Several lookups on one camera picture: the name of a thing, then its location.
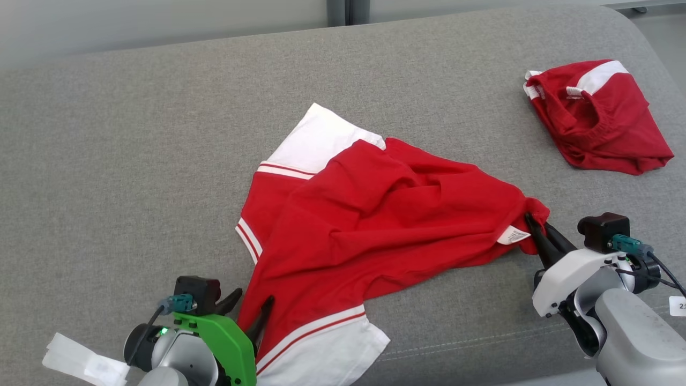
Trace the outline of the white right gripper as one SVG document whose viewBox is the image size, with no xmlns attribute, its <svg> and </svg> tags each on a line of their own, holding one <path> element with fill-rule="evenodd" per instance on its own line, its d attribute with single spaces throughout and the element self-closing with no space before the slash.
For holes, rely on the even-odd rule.
<svg viewBox="0 0 686 386">
<path fill-rule="evenodd" d="M 605 291 L 635 290 L 636 278 L 616 271 L 631 268 L 626 253 L 601 254 L 578 249 L 553 225 L 539 223 L 531 213 L 525 215 L 525 222 L 542 266 L 547 269 L 532 296 L 533 306 L 541 317 L 559 313 L 558 308 L 568 296 L 572 296 L 579 313 L 586 315 Z"/>
</svg>

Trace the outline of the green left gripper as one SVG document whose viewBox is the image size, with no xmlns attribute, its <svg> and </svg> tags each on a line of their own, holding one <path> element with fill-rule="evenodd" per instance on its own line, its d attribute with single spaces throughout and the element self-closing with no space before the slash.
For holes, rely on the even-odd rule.
<svg viewBox="0 0 686 386">
<path fill-rule="evenodd" d="M 216 303 L 214 314 L 173 314 L 181 335 L 173 340 L 171 362 L 190 378 L 192 386 L 257 386 L 255 356 L 275 298 L 268 296 L 258 317 L 244 333 L 225 317 L 242 295 L 242 288 L 233 290 Z"/>
</svg>

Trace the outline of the red and white shorts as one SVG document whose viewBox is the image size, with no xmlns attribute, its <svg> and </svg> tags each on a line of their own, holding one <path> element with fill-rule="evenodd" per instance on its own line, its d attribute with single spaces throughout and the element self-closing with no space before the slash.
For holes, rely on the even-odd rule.
<svg viewBox="0 0 686 386">
<path fill-rule="evenodd" d="M 649 102 L 620 61 L 527 71 L 523 88 L 560 154 L 575 168 L 640 175 L 674 158 Z"/>
</svg>

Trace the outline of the red white number jersey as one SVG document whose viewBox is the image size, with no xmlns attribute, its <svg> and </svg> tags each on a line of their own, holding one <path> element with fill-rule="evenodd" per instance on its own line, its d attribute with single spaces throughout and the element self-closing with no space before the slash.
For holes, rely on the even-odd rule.
<svg viewBox="0 0 686 386">
<path fill-rule="evenodd" d="M 519 247 L 550 210 L 473 164 L 360 129 L 317 103 L 260 162 L 235 227 L 255 263 L 238 325 L 274 299 L 257 386 L 350 386 L 389 344 L 363 303 Z"/>
</svg>

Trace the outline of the grey fabric covered table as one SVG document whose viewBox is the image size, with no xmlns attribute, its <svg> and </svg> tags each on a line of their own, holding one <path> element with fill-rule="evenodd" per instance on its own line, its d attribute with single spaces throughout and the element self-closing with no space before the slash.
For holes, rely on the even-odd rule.
<svg viewBox="0 0 686 386">
<path fill-rule="evenodd" d="M 528 70 L 614 58 L 675 154 L 571 168 Z M 57 332 L 121 359 L 182 274 L 245 287 L 235 232 L 257 165 L 312 103 L 534 196 L 576 245 L 621 213 L 686 285 L 686 97 L 632 20 L 543 5 L 72 56 L 0 73 L 0 386 L 89 386 L 42 365 Z"/>
</svg>

